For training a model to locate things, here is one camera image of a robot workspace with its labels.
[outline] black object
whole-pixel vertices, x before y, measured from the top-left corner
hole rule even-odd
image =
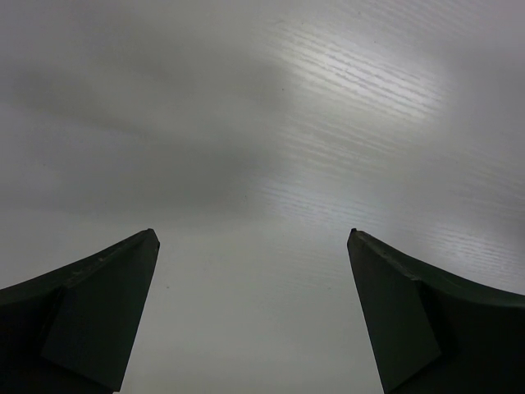
[[[159,242],[142,231],[0,291],[2,394],[121,389]]]
[[[348,249],[385,393],[525,393],[525,296],[355,229]]]

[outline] wood grain texture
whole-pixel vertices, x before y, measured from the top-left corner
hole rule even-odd
[[[380,393],[352,227],[525,294],[522,14],[6,0],[0,287],[153,227],[123,392]]]

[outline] white surface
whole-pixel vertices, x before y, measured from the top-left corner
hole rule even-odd
[[[525,293],[522,2],[4,0],[0,286],[146,227],[124,393],[380,393],[358,227]]]

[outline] gray surface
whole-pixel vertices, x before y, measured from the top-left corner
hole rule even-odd
[[[525,293],[517,1],[4,0],[0,286],[153,227],[124,393],[380,393],[358,227]]]

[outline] glossy surface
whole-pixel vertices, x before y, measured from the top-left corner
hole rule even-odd
[[[523,7],[6,0],[0,285],[153,227],[123,392],[380,393],[352,227],[525,293]]]

